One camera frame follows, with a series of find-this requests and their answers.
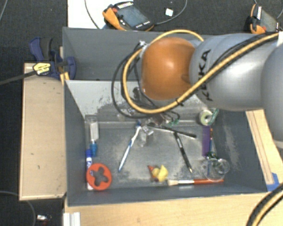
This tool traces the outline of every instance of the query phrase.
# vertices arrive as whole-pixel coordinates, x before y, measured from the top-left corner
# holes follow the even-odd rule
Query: orange device
[[[253,5],[246,23],[248,25],[248,30],[254,34],[277,32],[279,26],[277,20],[269,15],[262,6],[258,4]]]
[[[149,31],[154,27],[154,23],[132,1],[110,4],[103,16],[107,26],[118,30]]]

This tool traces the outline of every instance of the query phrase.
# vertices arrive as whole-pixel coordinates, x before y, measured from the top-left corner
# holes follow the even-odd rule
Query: red toy wheel
[[[100,168],[104,169],[103,175],[108,179],[108,181],[107,182],[101,181],[100,185],[96,186],[95,185],[95,177],[92,176],[90,174],[90,172],[91,171],[99,171]],[[104,165],[102,163],[95,163],[95,164],[92,164],[88,168],[88,170],[86,172],[86,180],[90,184],[90,186],[92,186],[95,190],[102,191],[102,190],[107,189],[110,186],[110,184],[112,182],[112,176],[111,176],[111,172],[110,172],[109,168],[106,165]]]

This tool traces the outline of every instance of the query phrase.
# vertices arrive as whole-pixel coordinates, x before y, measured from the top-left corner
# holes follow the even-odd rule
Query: white paper
[[[110,4],[133,0],[86,0],[87,8],[99,28],[104,27],[102,12]],[[84,0],[68,0],[68,27],[71,28],[96,28],[85,8]]]

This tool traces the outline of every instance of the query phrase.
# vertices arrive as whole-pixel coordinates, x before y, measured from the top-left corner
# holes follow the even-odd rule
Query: paintbrush
[[[218,181],[211,181],[209,179],[193,179],[193,180],[171,180],[169,179],[167,181],[168,186],[175,186],[175,185],[189,185],[189,184],[214,184],[214,183],[223,183],[224,180],[218,180]]]

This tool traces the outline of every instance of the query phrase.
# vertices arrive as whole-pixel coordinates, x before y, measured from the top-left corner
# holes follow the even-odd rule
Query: black carpet
[[[165,8],[179,13],[184,0],[134,0],[154,22],[167,19]],[[277,17],[281,0],[257,0]],[[0,0],[0,13],[5,0]],[[199,34],[243,32],[253,0],[188,0],[186,10],[173,21],[154,28],[168,31],[176,28]],[[279,18],[283,28],[283,14]],[[25,61],[32,60],[28,43],[36,36],[52,37],[53,48],[62,45],[62,27],[67,26],[67,0],[9,0],[0,23],[0,80],[20,75]],[[21,81],[0,86],[0,190],[18,192]],[[36,214],[51,214],[49,225],[60,225],[62,200],[32,202]],[[30,208],[13,196],[0,195],[0,225],[31,225]]]

